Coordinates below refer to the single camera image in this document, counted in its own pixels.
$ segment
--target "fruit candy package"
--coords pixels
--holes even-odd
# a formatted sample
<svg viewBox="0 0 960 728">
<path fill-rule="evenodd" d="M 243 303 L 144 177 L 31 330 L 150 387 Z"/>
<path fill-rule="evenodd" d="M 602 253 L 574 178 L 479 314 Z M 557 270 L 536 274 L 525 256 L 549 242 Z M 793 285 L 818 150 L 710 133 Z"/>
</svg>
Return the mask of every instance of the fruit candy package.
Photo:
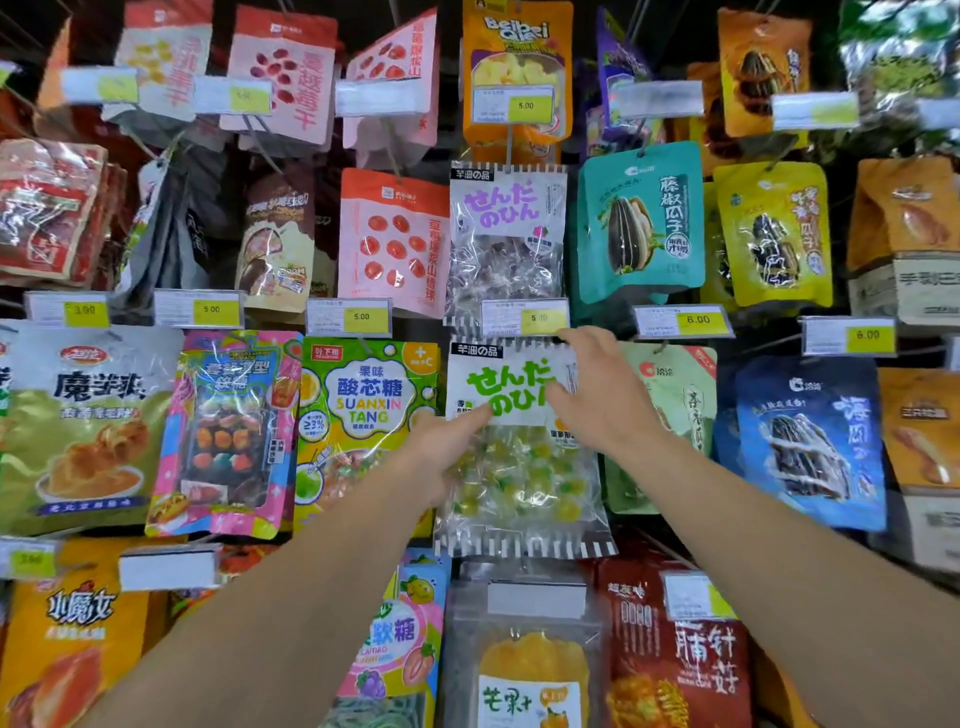
<svg viewBox="0 0 960 728">
<path fill-rule="evenodd" d="M 774 94 L 810 90 L 812 24 L 726 8 L 717 22 L 727 134 L 770 133 Z"/>
<path fill-rule="evenodd" d="M 718 167 L 717 203 L 737 305 L 833 304 L 827 178 L 818 164 Z"/>
<path fill-rule="evenodd" d="M 340 207 L 340 298 L 393 299 L 397 313 L 439 319 L 450 271 L 445 186 L 345 169 Z"/>
<path fill-rule="evenodd" d="M 485 299 L 561 297 L 566 168 L 452 165 L 447 322 L 479 333 Z"/>
<path fill-rule="evenodd" d="M 433 412 L 436 344 L 385 339 L 303 341 L 295 528 L 339 499 Z M 432 514 L 415 531 L 429 537 Z"/>
<path fill-rule="evenodd" d="M 404 562 L 321 728 L 432 728 L 449 572 Z"/>
<path fill-rule="evenodd" d="M 20 329 L 0 532 L 143 523 L 182 342 L 167 327 Z"/>
<path fill-rule="evenodd" d="M 491 423 L 455 466 L 434 541 L 448 554 L 593 558 L 615 552 L 600 497 L 597 456 L 546 403 L 544 384 L 576 386 L 566 345 L 505 347 L 454 340 L 446 417 L 489 402 Z"/>
<path fill-rule="evenodd" d="M 333 18 L 238 5 L 227 75 L 271 81 L 273 113 L 263 121 L 223 114 L 220 128 L 246 132 L 246 120 L 263 135 L 269 130 L 322 146 L 333 124 L 329 111 L 336 42 Z"/>
<path fill-rule="evenodd" d="M 503 143 L 503 85 L 553 86 L 553 118 L 517 124 L 514 138 L 557 144 L 573 128 L 573 3 L 477 3 L 464 0 L 464 139 L 471 147 Z"/>
<path fill-rule="evenodd" d="M 745 477 L 831 528 L 882 531 L 873 359 L 759 356 L 736 374 Z"/>
<path fill-rule="evenodd" d="M 717 414 L 717 354 L 709 347 L 621 342 L 620 349 L 650 392 L 663 426 L 710 454 Z M 611 459 L 605 460 L 607 504 L 614 513 L 658 513 Z"/>
<path fill-rule="evenodd" d="M 289 488 L 301 334 L 190 331 L 147 535 L 274 538 Z"/>
<path fill-rule="evenodd" d="M 69 539 L 57 579 L 18 582 L 0 674 L 0 725 L 76 725 L 166 628 L 165 592 L 121 592 L 120 554 L 144 539 Z"/>
</svg>

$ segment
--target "hand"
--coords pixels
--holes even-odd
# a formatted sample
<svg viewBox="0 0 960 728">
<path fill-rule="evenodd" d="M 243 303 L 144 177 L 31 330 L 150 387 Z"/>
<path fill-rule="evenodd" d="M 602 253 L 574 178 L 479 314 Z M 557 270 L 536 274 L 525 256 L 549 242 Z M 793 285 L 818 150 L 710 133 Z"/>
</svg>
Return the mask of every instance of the hand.
<svg viewBox="0 0 960 728">
<path fill-rule="evenodd" d="M 577 394 L 551 381 L 546 398 L 578 442 L 615 460 L 636 449 L 638 437 L 666 434 L 650 393 L 612 333 L 579 327 L 557 335 L 577 354 Z"/>
</svg>

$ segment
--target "dried strawberry package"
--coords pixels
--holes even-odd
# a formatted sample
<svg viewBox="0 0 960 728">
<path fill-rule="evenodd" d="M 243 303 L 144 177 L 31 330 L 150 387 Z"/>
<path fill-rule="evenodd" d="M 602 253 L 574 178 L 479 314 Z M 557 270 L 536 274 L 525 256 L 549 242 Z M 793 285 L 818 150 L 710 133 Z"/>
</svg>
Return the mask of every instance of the dried strawberry package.
<svg viewBox="0 0 960 728">
<path fill-rule="evenodd" d="M 340 298 L 389 298 L 399 315 L 444 315 L 450 198 L 440 184 L 345 169 L 340 203 Z"/>
<path fill-rule="evenodd" d="M 333 57 L 337 21 L 321 15 L 237 6 L 227 75 L 274 85 L 273 113 L 246 117 L 258 132 L 323 146 L 333 125 Z M 221 116 L 220 128 L 245 132 L 243 116 Z"/>
</svg>

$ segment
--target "dried mango package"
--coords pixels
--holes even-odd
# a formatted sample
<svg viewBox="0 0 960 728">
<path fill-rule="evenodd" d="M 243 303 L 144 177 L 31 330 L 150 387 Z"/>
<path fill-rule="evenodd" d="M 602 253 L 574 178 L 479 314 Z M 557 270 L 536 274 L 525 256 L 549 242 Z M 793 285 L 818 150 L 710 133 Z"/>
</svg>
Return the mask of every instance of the dried mango package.
<svg viewBox="0 0 960 728">
<path fill-rule="evenodd" d="M 818 164 L 718 167 L 717 202 L 737 305 L 833 305 L 827 178 Z"/>
<path fill-rule="evenodd" d="M 519 124 L 531 145 L 563 141 L 573 128 L 573 3 L 477 3 L 464 0 L 464 139 L 490 146 L 507 138 L 500 87 L 553 86 L 553 118 Z M 504 123 L 479 123 L 503 118 Z"/>
</svg>

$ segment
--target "blue snack bag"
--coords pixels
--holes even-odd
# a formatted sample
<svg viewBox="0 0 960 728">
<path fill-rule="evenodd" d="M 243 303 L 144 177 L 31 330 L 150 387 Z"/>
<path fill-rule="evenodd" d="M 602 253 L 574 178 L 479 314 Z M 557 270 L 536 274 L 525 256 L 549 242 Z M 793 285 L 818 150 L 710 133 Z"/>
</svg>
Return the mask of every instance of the blue snack bag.
<svg viewBox="0 0 960 728">
<path fill-rule="evenodd" d="M 873 359 L 760 356 L 736 374 L 746 478 L 831 528 L 882 531 Z"/>
</svg>

